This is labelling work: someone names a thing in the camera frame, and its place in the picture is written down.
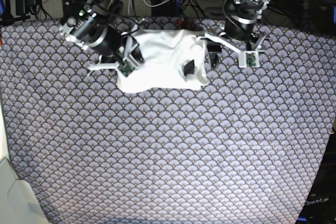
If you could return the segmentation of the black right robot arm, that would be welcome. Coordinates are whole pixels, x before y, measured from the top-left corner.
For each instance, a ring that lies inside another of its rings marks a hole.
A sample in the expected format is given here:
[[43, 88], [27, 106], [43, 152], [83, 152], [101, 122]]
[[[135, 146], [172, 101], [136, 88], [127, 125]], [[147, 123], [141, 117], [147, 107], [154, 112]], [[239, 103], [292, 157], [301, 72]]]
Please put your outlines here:
[[121, 16], [123, 3], [111, 0], [107, 7], [102, 3], [103, 0], [62, 0], [60, 34], [81, 49], [99, 54], [98, 62], [88, 67], [90, 72], [115, 70], [128, 77], [145, 63], [140, 45], [133, 37], [140, 22], [134, 21], [130, 31], [119, 32], [112, 23]]

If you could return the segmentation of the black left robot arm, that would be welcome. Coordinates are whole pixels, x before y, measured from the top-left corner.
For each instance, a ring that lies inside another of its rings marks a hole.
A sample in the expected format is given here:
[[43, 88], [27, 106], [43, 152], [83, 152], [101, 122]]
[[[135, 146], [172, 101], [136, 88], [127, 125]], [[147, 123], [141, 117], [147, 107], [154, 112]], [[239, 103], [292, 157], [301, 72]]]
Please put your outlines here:
[[255, 35], [253, 28], [261, 20], [269, 3], [270, 0], [224, 0], [224, 31], [219, 35], [205, 32], [196, 40], [207, 40], [236, 52], [239, 68], [259, 68], [259, 55], [265, 52], [262, 44], [266, 36]]

